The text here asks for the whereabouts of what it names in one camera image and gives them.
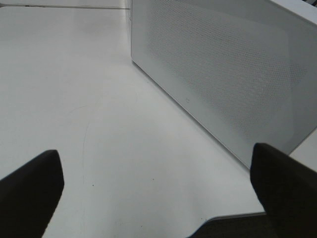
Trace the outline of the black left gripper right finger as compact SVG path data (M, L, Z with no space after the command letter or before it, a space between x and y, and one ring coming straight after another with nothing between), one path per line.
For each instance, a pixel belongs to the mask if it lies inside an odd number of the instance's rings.
M317 173L276 148L256 143L250 181L280 238L317 236Z

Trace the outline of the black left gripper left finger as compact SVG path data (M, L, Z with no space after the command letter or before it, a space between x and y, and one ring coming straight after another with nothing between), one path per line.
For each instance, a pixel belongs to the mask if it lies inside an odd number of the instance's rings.
M0 181L0 236L41 238L64 189L57 150L47 150Z

